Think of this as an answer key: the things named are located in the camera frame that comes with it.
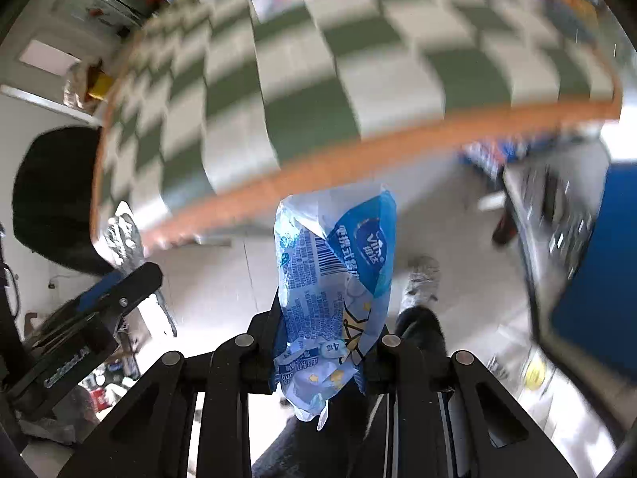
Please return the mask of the grey fuzzy right slipper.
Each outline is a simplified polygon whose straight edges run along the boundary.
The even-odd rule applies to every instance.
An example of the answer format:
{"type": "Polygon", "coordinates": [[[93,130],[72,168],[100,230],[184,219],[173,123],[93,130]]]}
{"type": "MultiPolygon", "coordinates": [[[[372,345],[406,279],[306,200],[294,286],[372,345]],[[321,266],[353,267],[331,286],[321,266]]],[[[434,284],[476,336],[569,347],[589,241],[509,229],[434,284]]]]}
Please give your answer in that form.
{"type": "Polygon", "coordinates": [[[438,300],[440,288],[440,264],[428,255],[408,261],[408,278],[405,286],[401,312],[412,308],[427,308],[438,300]]]}

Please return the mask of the red black shoe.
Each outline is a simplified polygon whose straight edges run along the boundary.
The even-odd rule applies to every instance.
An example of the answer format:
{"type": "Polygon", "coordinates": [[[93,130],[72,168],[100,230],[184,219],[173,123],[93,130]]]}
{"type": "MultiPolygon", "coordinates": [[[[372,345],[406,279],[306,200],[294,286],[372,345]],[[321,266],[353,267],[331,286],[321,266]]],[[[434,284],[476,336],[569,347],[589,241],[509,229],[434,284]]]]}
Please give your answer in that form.
{"type": "Polygon", "coordinates": [[[511,210],[505,207],[502,215],[493,230],[491,240],[496,247],[505,247],[517,236],[517,225],[511,210]]]}

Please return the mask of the blue tissue pack wrapper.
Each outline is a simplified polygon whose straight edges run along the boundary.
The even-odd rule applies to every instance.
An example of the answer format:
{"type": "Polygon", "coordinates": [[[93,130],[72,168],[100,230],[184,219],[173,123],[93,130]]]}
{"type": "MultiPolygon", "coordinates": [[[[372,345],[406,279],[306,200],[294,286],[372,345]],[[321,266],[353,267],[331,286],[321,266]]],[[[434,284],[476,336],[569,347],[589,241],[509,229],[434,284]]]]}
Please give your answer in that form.
{"type": "Polygon", "coordinates": [[[291,195],[274,221],[274,382],[298,420],[325,422],[328,404],[381,336],[391,295],[397,209],[381,184],[291,195]]]}

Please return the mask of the silver blister pack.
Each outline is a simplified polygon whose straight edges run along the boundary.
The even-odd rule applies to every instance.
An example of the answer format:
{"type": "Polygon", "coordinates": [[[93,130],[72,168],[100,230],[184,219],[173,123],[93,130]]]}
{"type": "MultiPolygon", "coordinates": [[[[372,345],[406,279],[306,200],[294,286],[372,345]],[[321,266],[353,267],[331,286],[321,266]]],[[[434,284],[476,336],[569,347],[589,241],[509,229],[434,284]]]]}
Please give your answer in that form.
{"type": "MultiPolygon", "coordinates": [[[[129,204],[121,201],[108,217],[99,241],[106,249],[104,258],[124,275],[129,275],[147,262],[141,232],[129,204]]],[[[141,317],[148,330],[159,335],[177,337],[177,327],[165,303],[161,286],[141,303],[141,317]]]]}

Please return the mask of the blue printed carton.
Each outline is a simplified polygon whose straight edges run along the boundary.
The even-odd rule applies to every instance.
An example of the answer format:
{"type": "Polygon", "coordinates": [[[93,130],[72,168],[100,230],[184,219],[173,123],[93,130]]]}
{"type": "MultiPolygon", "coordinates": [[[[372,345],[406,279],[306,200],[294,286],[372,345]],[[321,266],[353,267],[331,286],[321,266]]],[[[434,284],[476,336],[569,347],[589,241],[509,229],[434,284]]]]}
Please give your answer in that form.
{"type": "Polygon", "coordinates": [[[504,166],[523,158],[529,143],[519,139],[481,140],[461,148],[461,158],[496,181],[504,166]]]}

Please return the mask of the dark wooden chair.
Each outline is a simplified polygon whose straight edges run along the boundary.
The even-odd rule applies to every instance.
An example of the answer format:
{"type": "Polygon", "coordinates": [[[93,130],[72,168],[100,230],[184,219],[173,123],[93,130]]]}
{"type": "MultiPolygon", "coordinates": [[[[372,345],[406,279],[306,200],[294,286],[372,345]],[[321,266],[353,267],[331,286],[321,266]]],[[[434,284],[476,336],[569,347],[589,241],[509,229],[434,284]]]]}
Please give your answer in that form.
{"type": "Polygon", "coordinates": [[[18,242],[50,262],[94,276],[112,271],[90,236],[99,136],[87,126],[40,134],[17,169],[12,195],[18,242]]]}

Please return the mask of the checkered green white tablecloth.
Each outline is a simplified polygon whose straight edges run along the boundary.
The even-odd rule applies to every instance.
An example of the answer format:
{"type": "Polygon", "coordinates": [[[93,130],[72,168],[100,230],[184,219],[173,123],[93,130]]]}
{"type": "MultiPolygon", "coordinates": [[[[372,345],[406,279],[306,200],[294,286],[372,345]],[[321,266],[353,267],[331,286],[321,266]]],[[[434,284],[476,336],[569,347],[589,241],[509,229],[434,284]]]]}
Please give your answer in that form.
{"type": "Polygon", "coordinates": [[[108,102],[91,237],[147,249],[418,154],[616,119],[621,83],[556,0],[177,0],[108,102]]]}

